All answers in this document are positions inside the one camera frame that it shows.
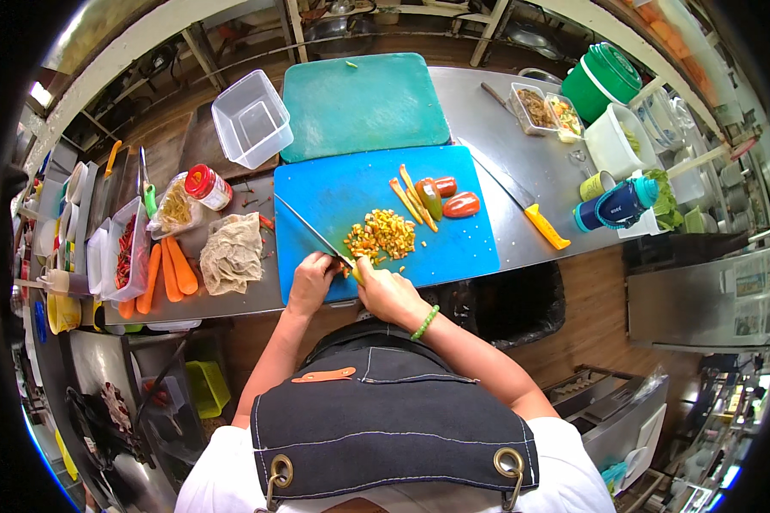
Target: cloth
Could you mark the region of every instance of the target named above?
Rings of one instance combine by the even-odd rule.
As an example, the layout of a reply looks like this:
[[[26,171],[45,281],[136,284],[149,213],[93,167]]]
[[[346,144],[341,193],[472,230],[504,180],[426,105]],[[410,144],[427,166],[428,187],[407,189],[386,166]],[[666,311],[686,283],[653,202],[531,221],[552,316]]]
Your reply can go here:
[[[271,462],[285,456],[294,462],[295,477],[275,488],[274,498],[327,498],[438,481],[486,488],[500,498],[516,485],[493,466],[496,451],[508,447],[524,462],[521,489],[536,487],[536,442],[524,421],[476,380],[437,359],[369,344],[319,358],[292,376],[353,368],[349,378],[286,379],[257,396],[251,422],[259,486],[267,489]],[[359,464],[365,460],[372,464]]]
[[[258,282],[263,275],[259,261],[262,250],[258,212],[232,214],[208,225],[208,240],[199,255],[208,293],[244,294],[248,282]]]
[[[539,487],[520,494],[514,511],[614,513],[602,477],[573,425],[552,417],[528,421],[539,453]],[[223,426],[214,432],[185,479],[175,513],[244,513],[265,507],[250,430]],[[365,498],[389,513],[498,513],[494,491],[453,483],[393,484],[332,498],[288,500],[279,513],[321,513],[352,498]]]

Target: teal cutting board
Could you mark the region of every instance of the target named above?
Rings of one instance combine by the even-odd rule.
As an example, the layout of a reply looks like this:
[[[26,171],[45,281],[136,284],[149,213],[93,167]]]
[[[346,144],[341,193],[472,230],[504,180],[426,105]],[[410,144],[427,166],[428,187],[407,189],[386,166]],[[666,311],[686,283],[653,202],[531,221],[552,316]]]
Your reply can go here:
[[[297,64],[286,71],[282,101],[294,134],[280,152],[286,162],[445,144],[451,137],[418,53]]]
[[[464,146],[433,146],[354,153],[280,166],[274,171],[274,192],[346,256],[342,242],[356,222],[364,223],[373,209],[393,209],[411,219],[388,181],[405,164],[411,178],[452,176],[459,190],[471,190],[482,199],[479,178],[471,152]],[[282,300],[288,293],[296,266],[313,251],[326,251],[322,244],[282,203],[275,201],[277,264]],[[418,225],[415,252],[404,259],[382,262],[381,268],[397,272],[415,286],[435,285],[482,276],[499,270],[499,257],[484,205],[469,218],[443,218],[439,232]],[[427,243],[422,247],[421,241]],[[357,297],[356,281],[342,275],[334,278],[326,301]]]

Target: blue container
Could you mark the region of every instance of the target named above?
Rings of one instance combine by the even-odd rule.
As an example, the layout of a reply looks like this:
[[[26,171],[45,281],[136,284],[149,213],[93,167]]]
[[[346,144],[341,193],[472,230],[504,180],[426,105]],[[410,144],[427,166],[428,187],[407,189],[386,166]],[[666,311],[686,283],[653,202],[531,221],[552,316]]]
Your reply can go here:
[[[639,219],[642,212],[656,203],[658,183],[650,178],[628,178],[593,200],[579,203],[573,215],[581,231],[600,227],[612,229],[628,227]]]

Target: hand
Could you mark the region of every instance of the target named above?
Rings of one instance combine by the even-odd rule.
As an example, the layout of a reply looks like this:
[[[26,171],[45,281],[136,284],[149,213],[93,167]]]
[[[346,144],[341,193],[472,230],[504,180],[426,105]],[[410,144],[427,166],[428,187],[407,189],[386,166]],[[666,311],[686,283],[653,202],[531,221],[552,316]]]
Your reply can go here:
[[[294,283],[288,294],[288,311],[295,315],[311,318],[325,302],[331,280],[339,272],[338,265],[332,265],[330,254],[315,251],[294,271]]]
[[[368,257],[357,259],[356,267],[365,282],[365,287],[357,285],[359,299],[370,313],[411,333],[422,326],[431,305],[423,301],[411,280],[386,269],[374,271]]]

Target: trash bin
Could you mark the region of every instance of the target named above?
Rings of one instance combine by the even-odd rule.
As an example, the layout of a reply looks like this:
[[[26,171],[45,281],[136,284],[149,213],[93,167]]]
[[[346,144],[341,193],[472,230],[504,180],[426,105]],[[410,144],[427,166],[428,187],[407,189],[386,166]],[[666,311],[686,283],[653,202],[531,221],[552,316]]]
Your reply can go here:
[[[556,262],[431,287],[421,295],[503,351],[553,335],[565,323],[565,289]]]

